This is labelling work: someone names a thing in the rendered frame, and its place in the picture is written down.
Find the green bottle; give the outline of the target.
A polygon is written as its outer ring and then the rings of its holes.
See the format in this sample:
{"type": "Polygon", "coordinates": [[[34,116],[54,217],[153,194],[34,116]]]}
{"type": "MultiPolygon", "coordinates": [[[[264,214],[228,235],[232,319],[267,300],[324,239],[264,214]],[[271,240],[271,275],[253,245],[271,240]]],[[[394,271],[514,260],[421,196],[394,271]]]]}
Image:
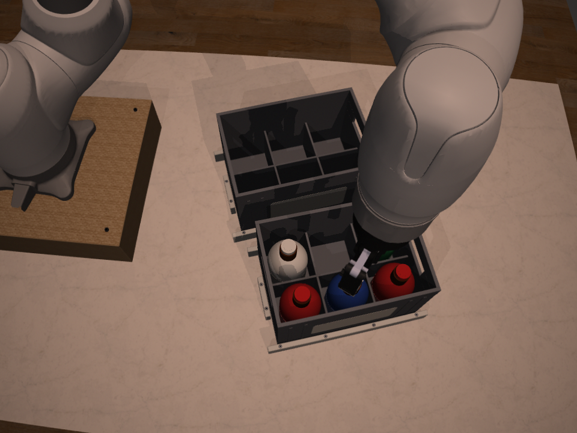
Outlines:
{"type": "Polygon", "coordinates": [[[386,259],[390,259],[390,257],[392,256],[392,254],[393,254],[394,251],[395,251],[395,250],[393,250],[393,251],[387,251],[384,255],[382,255],[382,256],[380,257],[379,261],[381,261],[381,260],[386,260],[386,259]]]}

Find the beige bottle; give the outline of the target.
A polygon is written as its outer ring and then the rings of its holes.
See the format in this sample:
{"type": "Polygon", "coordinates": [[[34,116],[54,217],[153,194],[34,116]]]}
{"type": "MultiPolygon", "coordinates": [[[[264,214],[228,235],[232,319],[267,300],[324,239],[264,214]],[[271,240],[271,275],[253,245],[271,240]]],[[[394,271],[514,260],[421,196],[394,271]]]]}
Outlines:
{"type": "Polygon", "coordinates": [[[272,284],[280,283],[305,277],[308,255],[299,242],[284,239],[272,246],[267,263],[272,284]]]}

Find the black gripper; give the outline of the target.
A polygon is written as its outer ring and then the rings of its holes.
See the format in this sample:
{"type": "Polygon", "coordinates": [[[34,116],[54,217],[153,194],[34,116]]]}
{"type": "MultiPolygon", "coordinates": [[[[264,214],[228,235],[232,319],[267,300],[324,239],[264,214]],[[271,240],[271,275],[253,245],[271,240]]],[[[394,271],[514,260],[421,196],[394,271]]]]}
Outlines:
{"type": "Polygon", "coordinates": [[[355,256],[353,260],[341,270],[341,281],[338,288],[345,291],[351,296],[355,296],[363,280],[366,278],[372,263],[376,264],[381,255],[386,251],[398,250],[404,247],[409,242],[404,243],[388,243],[366,232],[358,223],[353,213],[353,226],[358,235],[357,243],[353,249],[355,256]],[[357,252],[358,251],[358,252],[357,252]],[[378,252],[378,253],[377,253],[378,252]]]}

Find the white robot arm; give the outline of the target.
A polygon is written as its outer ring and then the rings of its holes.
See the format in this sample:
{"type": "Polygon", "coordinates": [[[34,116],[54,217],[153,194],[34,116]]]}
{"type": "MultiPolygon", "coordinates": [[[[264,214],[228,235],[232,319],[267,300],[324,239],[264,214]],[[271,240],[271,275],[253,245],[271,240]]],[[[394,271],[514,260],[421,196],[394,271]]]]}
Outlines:
{"type": "MultiPolygon", "coordinates": [[[[522,0],[375,1],[397,67],[364,126],[352,207],[365,231],[402,243],[421,236],[490,156],[524,10],[522,0]]],[[[36,194],[73,197],[96,126],[70,117],[125,44],[132,6],[22,4],[20,32],[0,43],[0,191],[13,190],[11,206],[25,212],[36,194]]]]}

